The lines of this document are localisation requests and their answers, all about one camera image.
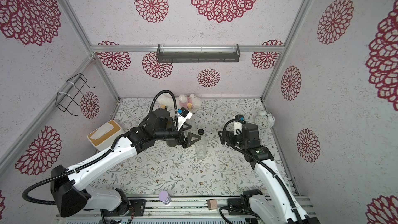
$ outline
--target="wooden block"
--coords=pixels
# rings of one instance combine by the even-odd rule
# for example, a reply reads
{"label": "wooden block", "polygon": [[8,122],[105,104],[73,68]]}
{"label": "wooden block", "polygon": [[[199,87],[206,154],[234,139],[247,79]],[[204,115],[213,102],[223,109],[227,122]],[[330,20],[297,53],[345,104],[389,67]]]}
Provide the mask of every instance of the wooden block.
{"label": "wooden block", "polygon": [[207,200],[207,207],[209,208],[209,210],[218,209],[217,200],[216,199]]}

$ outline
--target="white alarm clock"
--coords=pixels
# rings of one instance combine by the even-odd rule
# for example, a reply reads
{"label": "white alarm clock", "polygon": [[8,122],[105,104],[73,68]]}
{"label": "white alarm clock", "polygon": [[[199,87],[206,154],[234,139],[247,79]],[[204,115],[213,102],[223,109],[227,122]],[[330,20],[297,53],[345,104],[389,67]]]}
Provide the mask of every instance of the white alarm clock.
{"label": "white alarm clock", "polygon": [[275,117],[267,111],[258,111],[258,115],[254,120],[258,128],[262,130],[270,129],[275,123]]}

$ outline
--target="wall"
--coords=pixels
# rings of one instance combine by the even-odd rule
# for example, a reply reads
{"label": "wall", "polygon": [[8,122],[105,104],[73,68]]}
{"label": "wall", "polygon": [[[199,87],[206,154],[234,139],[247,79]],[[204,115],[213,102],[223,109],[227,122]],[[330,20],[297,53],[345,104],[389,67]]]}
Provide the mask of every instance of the wall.
{"label": "wall", "polygon": [[[87,140],[87,135],[108,121],[115,102],[93,64],[83,74],[87,84],[95,88],[82,87],[85,96],[78,93],[76,101],[79,104],[88,103],[91,108],[81,108],[72,103],[68,110],[78,116],[57,109],[43,125],[37,138],[5,172],[0,182],[1,195],[5,197],[5,208],[0,208],[0,223],[50,223],[58,214],[57,207],[27,202],[22,199],[22,192],[30,185],[49,178],[54,167],[60,164],[68,167],[93,154],[94,147]],[[76,89],[70,91],[71,95],[76,93]],[[62,104],[66,106],[69,102],[65,98]],[[50,184],[35,189],[30,195],[52,201]]]}
{"label": "wall", "polygon": [[398,1],[335,1],[315,0],[266,107],[321,223],[395,223]]}
{"label": "wall", "polygon": [[[302,0],[69,1],[92,44],[281,45]],[[100,54],[121,97],[153,97],[164,88],[207,97],[259,97],[277,58],[243,53],[238,64],[175,63],[171,68],[145,55]],[[212,70],[208,76],[203,72],[211,83],[203,86],[198,76],[205,69]]]}
{"label": "wall", "polygon": [[[0,157],[87,57],[55,0],[5,2],[0,6]],[[36,15],[43,2],[47,7]]]}
{"label": "wall", "polygon": [[[0,1],[2,156],[87,54],[55,0]],[[91,91],[98,102],[93,94],[88,100],[78,95],[76,101],[86,103],[86,107],[71,105],[69,109],[77,117],[57,110],[18,161],[1,175],[0,223],[49,223],[57,213],[56,206],[28,203],[22,199],[22,191],[50,177],[53,167],[67,167],[92,155],[94,148],[86,136],[108,120],[115,102],[93,65],[84,75],[95,88],[83,87],[82,91]],[[52,199],[49,185],[35,190],[32,196]]]}

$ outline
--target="purple bottle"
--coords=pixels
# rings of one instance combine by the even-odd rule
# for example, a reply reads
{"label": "purple bottle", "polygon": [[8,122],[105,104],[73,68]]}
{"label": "purple bottle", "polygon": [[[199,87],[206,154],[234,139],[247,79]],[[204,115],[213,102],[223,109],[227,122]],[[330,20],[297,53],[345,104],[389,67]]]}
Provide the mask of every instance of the purple bottle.
{"label": "purple bottle", "polygon": [[172,201],[172,199],[169,196],[169,193],[163,190],[159,193],[159,201],[161,201],[163,204],[169,204]]}

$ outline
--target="bottle cap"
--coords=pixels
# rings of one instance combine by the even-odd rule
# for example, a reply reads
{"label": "bottle cap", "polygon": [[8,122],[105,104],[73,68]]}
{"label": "bottle cap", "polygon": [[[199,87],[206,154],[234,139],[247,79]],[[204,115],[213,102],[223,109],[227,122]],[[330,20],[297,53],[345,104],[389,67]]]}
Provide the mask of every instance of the bottle cap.
{"label": "bottle cap", "polygon": [[167,193],[167,191],[163,190],[159,193],[159,200],[161,202],[167,201],[168,198],[169,198],[169,193]]}

